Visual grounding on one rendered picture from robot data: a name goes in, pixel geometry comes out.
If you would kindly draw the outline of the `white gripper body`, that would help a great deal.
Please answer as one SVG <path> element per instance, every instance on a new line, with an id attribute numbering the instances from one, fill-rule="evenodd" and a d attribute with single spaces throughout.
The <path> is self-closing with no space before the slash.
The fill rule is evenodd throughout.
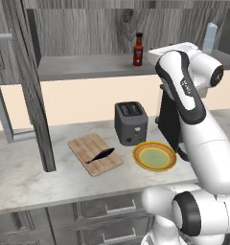
<path id="1" fill-rule="evenodd" d="M 162 48 L 152 49 L 148 51 L 148 61 L 151 65 L 155 65 L 161 55 L 168 51 L 181 51 L 188 55 L 189 58 L 200 54 L 201 51 L 198 47 L 191 42 L 183 42 L 179 44 L 173 44 Z"/>

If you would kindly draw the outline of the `red condiment bottle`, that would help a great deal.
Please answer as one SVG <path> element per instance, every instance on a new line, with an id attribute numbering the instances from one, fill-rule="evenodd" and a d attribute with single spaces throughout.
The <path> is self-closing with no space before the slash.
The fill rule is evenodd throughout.
<path id="1" fill-rule="evenodd" d="M 133 51 L 133 65 L 134 66 L 141 66 L 142 65 L 142 59 L 143 59 L 143 52 L 144 47 L 142 45 L 142 33 L 136 34 L 136 45 L 134 46 Z"/>

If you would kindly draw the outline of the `grey wood open cabinet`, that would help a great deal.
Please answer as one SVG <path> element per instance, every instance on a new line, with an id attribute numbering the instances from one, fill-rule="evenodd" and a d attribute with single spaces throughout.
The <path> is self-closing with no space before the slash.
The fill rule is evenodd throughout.
<path id="1" fill-rule="evenodd" d="M 218 26 L 212 56 L 230 70 L 230 0 L 24 0 L 41 80 L 152 75 L 132 65 L 136 34 L 144 50 L 181 42 L 201 47 Z"/>

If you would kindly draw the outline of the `yellow green plate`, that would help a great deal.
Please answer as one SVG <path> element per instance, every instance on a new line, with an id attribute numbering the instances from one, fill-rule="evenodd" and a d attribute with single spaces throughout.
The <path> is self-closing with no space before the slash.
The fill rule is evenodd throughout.
<path id="1" fill-rule="evenodd" d="M 174 150 L 160 142 L 142 142 L 132 150 L 135 163 L 149 171 L 163 172 L 176 164 Z"/>

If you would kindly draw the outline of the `wooden cutting board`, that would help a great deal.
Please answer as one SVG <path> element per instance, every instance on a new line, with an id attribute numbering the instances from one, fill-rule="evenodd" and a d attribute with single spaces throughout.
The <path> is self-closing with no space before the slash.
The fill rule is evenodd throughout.
<path id="1" fill-rule="evenodd" d="M 87 164 L 87 161 L 109 148 L 109 145 L 97 133 L 87 134 L 69 141 L 68 146 L 92 177 L 108 172 L 123 163 L 123 158 L 113 151 L 108 156 Z"/>

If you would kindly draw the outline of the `grey wood cabinet door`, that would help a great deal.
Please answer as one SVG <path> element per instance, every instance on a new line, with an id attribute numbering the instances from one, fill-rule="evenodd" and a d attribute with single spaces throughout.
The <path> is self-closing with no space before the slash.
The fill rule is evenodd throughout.
<path id="1" fill-rule="evenodd" d="M 25 4 L 23 0 L 2 0 L 2 5 L 8 27 L 11 29 L 19 80 L 33 123 L 43 169 L 45 172 L 56 171 Z"/>
<path id="2" fill-rule="evenodd" d="M 0 0 L 0 34 L 9 33 L 6 15 L 3 9 L 3 0 Z M 15 70 L 12 67 L 14 57 L 12 44 L 9 40 L 0 39 L 0 84 L 9 85 L 15 83 Z"/>

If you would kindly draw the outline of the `grey lower cabinet door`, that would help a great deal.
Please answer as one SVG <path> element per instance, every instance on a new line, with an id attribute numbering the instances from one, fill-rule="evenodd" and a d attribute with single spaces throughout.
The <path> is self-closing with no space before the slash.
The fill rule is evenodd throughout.
<path id="1" fill-rule="evenodd" d="M 47 209 L 0 214 L 0 245 L 56 245 Z"/>

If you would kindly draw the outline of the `pale blue milk carton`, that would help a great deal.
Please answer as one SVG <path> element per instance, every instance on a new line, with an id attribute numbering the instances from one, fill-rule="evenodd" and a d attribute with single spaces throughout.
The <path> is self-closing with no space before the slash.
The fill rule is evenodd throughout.
<path id="1" fill-rule="evenodd" d="M 205 54 L 210 54 L 212 53 L 214 43 L 215 43 L 215 38 L 217 34 L 218 26 L 214 23 L 209 23 L 207 25 L 205 37 L 203 40 L 203 45 L 202 45 L 202 52 Z"/>

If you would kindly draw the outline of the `black coffee machine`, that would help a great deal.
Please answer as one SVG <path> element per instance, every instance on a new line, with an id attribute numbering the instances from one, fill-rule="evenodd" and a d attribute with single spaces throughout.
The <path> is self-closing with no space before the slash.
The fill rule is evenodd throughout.
<path id="1" fill-rule="evenodd" d="M 163 85 L 160 85 L 160 88 L 163 94 L 159 115 L 156 117 L 155 122 L 173 151 L 184 161 L 189 161 L 183 143 L 176 103 L 170 98 Z"/>

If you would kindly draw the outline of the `dark grey toaster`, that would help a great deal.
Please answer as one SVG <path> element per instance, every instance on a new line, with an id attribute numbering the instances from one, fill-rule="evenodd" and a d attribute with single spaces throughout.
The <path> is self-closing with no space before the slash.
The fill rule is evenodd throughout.
<path id="1" fill-rule="evenodd" d="M 114 128 L 122 145 L 138 145 L 147 139 L 149 117 L 139 101 L 115 104 Z"/>

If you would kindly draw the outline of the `grey drawer front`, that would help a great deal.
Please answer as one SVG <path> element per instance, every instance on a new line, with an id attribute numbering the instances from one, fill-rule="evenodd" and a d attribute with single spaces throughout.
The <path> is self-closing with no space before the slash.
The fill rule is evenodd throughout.
<path id="1" fill-rule="evenodd" d="M 136 212 L 111 216 L 106 215 L 105 204 L 110 210 L 113 210 L 130 206 L 131 199 L 134 199 L 137 207 Z M 140 192 L 83 201 L 78 203 L 77 212 L 77 221 L 81 223 L 82 226 L 91 226 L 104 222 L 118 222 L 130 218 L 151 217 L 151 214 L 147 213 L 143 208 Z"/>
<path id="2" fill-rule="evenodd" d="M 109 239 L 132 234 L 132 228 L 135 229 L 137 238 L 115 245 L 139 245 L 151 228 L 151 224 L 152 218 L 148 216 L 103 223 L 100 226 L 80 231 L 81 245 L 104 245 L 102 234 L 105 235 L 106 239 Z"/>

